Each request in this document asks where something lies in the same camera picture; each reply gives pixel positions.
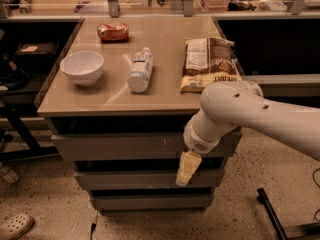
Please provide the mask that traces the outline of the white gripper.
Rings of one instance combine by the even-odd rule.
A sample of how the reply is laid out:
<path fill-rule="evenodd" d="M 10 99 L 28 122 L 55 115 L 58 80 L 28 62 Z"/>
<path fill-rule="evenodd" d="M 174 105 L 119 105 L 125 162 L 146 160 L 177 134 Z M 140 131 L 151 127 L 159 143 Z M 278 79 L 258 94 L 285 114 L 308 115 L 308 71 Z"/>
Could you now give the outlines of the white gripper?
<path fill-rule="evenodd" d="M 202 162 L 200 154 L 211 152 L 220 141 L 220 139 L 207 141 L 199 137 L 192 126 L 192 122 L 193 120 L 190 120 L 184 128 L 183 140 L 186 147 L 191 151 L 183 152 L 180 157 L 176 175 L 176 184 L 178 186 L 186 186 L 189 183 Z"/>

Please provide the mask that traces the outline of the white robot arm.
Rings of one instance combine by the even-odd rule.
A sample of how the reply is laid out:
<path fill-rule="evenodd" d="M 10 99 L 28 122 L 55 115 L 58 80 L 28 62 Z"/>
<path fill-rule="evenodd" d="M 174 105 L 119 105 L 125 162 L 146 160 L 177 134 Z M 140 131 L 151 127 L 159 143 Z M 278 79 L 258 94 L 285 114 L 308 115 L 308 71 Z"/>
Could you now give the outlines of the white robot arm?
<path fill-rule="evenodd" d="M 203 154 L 237 127 L 256 130 L 301 153 L 320 160 L 320 109 L 281 103 L 263 97 L 252 81 L 220 81 L 200 96 L 200 110 L 187 123 L 176 184 L 186 186 Z"/>

